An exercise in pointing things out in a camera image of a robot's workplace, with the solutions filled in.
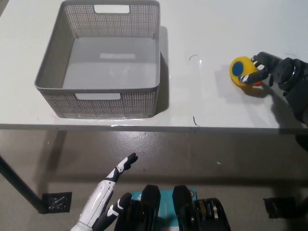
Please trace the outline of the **white and black left hand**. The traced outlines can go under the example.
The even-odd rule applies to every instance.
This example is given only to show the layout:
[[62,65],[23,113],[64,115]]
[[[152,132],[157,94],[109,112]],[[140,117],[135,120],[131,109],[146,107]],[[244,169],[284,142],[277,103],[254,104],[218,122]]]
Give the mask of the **white and black left hand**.
[[102,226],[102,229],[107,228],[123,211],[124,207],[129,204],[131,194],[127,193],[118,201],[106,208],[112,194],[114,186],[117,183],[120,175],[131,168],[138,156],[135,153],[125,157],[113,170],[98,183],[93,193],[90,195],[85,204],[77,223],[71,228],[72,231],[93,231]]

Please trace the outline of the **black right hand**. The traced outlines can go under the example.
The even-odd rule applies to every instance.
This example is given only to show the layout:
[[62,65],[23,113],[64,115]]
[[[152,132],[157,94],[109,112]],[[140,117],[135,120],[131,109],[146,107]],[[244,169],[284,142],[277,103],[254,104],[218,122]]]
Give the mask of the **black right hand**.
[[246,85],[253,85],[259,81],[267,79],[273,74],[279,62],[282,61],[282,58],[262,51],[250,58],[250,61],[252,61],[254,67],[258,68],[262,65],[263,68],[251,74],[241,74],[238,77],[238,80]]

